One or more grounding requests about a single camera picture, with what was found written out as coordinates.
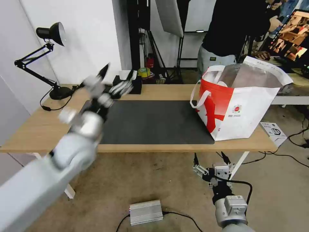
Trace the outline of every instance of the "desk lamp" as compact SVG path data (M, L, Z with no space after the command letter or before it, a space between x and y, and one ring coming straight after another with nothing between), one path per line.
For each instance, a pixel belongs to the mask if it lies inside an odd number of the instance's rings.
M51 42L51 40L53 40L54 42L56 42L61 46L64 46L66 39L65 39L65 30L62 23L61 22L55 23L50 28L38 27L36 29L36 34L38 35L38 37L42 38L46 42L46 44L43 47L39 48L38 50L35 50L34 52L30 53L29 55L26 55L25 57L16 60L14 62L15 66L17 66L22 70L25 70L27 73L30 73L36 78L39 78L40 80L52 86L52 91L50 91L49 93L51 99L60 100L71 96L72 90L70 88L60 87L56 81L47 79L46 77L43 77L34 72L33 70L27 68L28 64L36 61L42 56L45 56L46 54L53 51L54 44ZM43 54L40 54L39 56L31 57L32 55L43 50L44 48L48 49L48 51L44 52Z

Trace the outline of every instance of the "computer screen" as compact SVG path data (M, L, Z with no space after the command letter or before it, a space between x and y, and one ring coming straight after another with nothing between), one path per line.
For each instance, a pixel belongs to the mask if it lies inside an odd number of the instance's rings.
M295 10L271 42L271 55L300 61L309 49L309 11Z

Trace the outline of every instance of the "product box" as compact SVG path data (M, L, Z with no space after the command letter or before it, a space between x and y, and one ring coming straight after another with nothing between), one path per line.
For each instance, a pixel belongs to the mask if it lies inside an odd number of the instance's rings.
M276 123L260 122L260 124L277 147L279 147L286 140L286 135Z

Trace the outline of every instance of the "lamp base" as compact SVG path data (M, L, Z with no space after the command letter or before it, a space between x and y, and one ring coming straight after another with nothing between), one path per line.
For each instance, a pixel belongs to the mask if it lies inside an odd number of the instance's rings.
M59 87L59 88L53 89L49 93L49 96L53 100L61 100L61 99L65 99L65 98L71 96L71 94L72 94L72 90L70 88L68 88L68 87Z

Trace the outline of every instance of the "lamp arm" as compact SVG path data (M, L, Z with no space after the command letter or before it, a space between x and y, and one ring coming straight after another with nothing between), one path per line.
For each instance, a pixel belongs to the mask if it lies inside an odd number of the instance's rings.
M50 53L51 51L53 51L53 46L54 44L53 43L46 43L44 46L42 46L41 48L35 50L34 52L26 55L25 57L19 59L19 60L16 60L14 62L15 66L26 71L27 73L35 76L36 78L40 79L41 81L44 81L45 83L49 84L50 86L54 87L54 88L57 88L58 85L57 85L57 82L53 82L43 76L41 76L40 74L34 72L33 70L27 68L27 65L36 61L37 59L41 58L42 56L45 56L46 54ZM39 52L40 50L43 50L44 48L47 48L48 51L47 52L44 52L43 54L37 56L37 57L34 57L34 58L29 58L30 56L36 54L37 52Z

